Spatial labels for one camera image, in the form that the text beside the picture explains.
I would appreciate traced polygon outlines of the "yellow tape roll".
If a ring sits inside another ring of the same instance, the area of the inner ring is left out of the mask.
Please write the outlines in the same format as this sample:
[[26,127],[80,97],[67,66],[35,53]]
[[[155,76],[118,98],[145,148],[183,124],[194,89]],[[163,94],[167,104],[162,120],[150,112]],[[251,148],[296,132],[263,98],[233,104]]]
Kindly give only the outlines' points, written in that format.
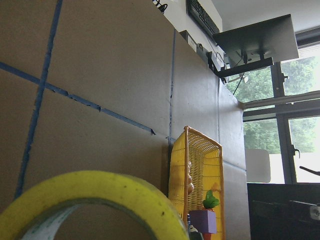
[[154,185],[135,176],[98,170],[57,175],[28,189],[0,215],[0,238],[53,238],[60,227],[58,221],[83,204],[125,212],[154,240],[189,238],[175,207]]

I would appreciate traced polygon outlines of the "yellow plastic basket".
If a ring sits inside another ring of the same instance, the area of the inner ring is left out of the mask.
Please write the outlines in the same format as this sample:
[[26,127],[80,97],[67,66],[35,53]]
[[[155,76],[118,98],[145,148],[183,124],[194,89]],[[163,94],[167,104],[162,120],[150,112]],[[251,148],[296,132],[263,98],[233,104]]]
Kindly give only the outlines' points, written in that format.
[[[193,192],[188,195],[188,161],[191,161]],[[173,203],[183,223],[186,225],[190,211],[204,210],[203,200],[212,190],[220,204],[214,208],[217,233],[212,240],[226,238],[224,213],[224,176],[222,146],[203,133],[185,126],[174,142],[169,167],[168,198]]]

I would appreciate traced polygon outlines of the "toy croissant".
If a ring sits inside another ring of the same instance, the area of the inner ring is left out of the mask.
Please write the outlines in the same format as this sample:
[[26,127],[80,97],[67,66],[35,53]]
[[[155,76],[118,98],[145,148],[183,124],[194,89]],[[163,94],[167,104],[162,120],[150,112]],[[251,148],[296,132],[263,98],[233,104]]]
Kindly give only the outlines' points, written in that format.
[[187,193],[188,193],[188,195],[190,195],[195,189],[194,184],[193,184],[193,179],[191,176],[191,168],[192,168],[192,163],[189,160],[187,163]]

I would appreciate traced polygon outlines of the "toy carrot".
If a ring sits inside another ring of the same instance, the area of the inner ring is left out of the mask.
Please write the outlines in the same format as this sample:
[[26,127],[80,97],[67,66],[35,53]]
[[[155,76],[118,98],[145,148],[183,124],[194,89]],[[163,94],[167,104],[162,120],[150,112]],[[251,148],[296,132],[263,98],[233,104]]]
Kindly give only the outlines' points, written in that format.
[[214,208],[220,204],[220,200],[213,195],[212,190],[208,190],[202,203],[205,210],[214,212]]

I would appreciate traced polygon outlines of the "purple cube block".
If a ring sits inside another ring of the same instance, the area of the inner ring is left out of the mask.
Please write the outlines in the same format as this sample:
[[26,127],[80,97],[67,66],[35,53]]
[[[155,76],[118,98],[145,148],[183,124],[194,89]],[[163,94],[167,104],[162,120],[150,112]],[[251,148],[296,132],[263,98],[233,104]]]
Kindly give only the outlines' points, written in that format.
[[191,225],[193,225],[200,233],[217,233],[217,217],[214,211],[207,209],[191,210],[189,215]]

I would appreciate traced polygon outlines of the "black keyboard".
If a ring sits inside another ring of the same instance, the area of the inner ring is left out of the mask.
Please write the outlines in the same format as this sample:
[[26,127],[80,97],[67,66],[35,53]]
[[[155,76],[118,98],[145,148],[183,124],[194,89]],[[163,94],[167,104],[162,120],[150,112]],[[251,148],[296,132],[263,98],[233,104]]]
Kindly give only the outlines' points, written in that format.
[[209,36],[219,34],[220,30],[210,15],[205,11],[197,0],[186,0],[188,15],[200,26]]

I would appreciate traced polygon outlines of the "toy panda figure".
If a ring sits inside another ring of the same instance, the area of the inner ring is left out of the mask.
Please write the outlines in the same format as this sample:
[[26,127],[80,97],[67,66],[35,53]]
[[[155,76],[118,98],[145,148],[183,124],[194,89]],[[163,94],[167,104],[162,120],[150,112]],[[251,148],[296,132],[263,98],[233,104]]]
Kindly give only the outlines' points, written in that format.
[[203,240],[203,235],[192,224],[188,226],[189,240]]

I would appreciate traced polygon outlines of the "black monitor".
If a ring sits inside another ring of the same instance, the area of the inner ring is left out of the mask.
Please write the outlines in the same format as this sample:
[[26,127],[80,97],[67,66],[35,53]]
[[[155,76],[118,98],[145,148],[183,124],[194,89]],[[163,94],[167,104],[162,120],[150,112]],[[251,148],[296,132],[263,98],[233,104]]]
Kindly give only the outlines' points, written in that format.
[[299,58],[290,14],[223,31],[213,39],[230,65],[229,69],[212,66],[221,79]]

